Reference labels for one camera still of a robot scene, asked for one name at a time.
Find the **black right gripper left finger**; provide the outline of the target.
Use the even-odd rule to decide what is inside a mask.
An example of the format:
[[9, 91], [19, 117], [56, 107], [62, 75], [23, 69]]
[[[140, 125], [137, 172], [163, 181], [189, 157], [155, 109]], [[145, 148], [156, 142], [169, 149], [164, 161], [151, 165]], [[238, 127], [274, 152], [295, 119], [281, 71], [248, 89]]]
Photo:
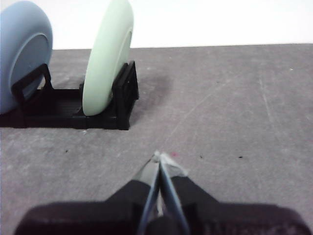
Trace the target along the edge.
[[31, 208], [17, 235], [143, 234], [158, 193], [159, 153], [104, 201], [53, 202]]

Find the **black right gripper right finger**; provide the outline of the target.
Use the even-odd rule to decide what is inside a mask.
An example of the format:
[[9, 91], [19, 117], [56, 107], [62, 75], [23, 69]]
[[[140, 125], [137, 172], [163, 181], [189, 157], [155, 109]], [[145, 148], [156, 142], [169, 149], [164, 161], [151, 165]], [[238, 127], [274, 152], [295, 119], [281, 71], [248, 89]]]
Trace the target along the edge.
[[273, 204], [221, 202], [193, 182], [168, 154], [159, 156], [161, 193], [188, 235], [308, 235], [301, 215]]

